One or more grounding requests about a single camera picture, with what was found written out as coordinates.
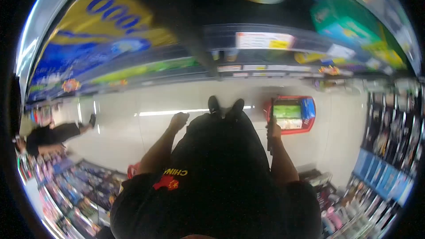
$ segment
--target white floor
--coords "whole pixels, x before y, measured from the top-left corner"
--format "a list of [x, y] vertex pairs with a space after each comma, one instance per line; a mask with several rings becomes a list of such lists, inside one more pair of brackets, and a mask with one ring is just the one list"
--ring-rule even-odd
[[[88, 121], [97, 114], [97, 125], [85, 135], [66, 142], [67, 147], [93, 163], [126, 172], [138, 162], [167, 128], [172, 114], [159, 111], [198, 109], [189, 122], [206, 113], [207, 100], [216, 95], [222, 107], [231, 107], [237, 98], [245, 109], [266, 148], [266, 121], [263, 104], [280, 95], [310, 95], [316, 104], [316, 121], [310, 132], [282, 136], [284, 146], [299, 171], [317, 168], [333, 174], [335, 186], [345, 186], [354, 167], [363, 138], [367, 94], [327, 94], [314, 90], [310, 82], [296, 79], [241, 79], [203, 81], [101, 94], [79, 98], [62, 105], [54, 114], [56, 125]], [[183, 137], [182, 129], [174, 145]]]

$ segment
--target pink bottle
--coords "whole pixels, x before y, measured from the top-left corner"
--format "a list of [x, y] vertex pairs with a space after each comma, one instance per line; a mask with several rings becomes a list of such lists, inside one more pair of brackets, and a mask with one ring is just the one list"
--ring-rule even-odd
[[334, 207], [329, 207], [326, 213], [326, 217], [328, 217], [332, 221], [332, 223], [335, 225], [335, 227], [339, 230], [342, 228], [343, 223], [338, 218], [338, 216], [334, 213], [334, 211], [335, 211]]

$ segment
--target red star emblem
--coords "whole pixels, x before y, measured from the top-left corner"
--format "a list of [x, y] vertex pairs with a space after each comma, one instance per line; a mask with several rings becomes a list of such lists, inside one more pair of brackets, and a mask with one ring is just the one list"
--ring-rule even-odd
[[152, 186], [155, 190], [161, 187], [168, 188], [168, 191], [178, 188], [178, 180], [175, 180], [171, 175], [163, 175], [158, 183]]

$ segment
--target yellow package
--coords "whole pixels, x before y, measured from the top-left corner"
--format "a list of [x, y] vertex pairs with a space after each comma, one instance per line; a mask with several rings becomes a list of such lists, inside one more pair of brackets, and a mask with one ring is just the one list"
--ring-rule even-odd
[[326, 57], [326, 54], [297, 52], [294, 55], [295, 61], [297, 61], [300, 64], [305, 64], [305, 63], [313, 62], [316, 60], [320, 60], [324, 57]]
[[29, 99], [125, 52], [177, 43], [169, 30], [152, 22], [151, 11], [138, 0], [75, 0], [43, 46]]

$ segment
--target black shoe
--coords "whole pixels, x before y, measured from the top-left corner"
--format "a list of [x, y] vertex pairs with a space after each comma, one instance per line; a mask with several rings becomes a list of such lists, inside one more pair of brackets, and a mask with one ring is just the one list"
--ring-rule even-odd
[[210, 109], [210, 114], [215, 114], [221, 117], [220, 104], [218, 103], [217, 97], [215, 95], [208, 99], [208, 108]]
[[96, 124], [96, 115], [95, 114], [91, 114], [90, 115], [90, 120], [88, 121], [88, 123], [94, 127], [94, 125]]
[[243, 99], [237, 99], [236, 102], [233, 104], [231, 111], [235, 114], [241, 114], [244, 106], [245, 101]]

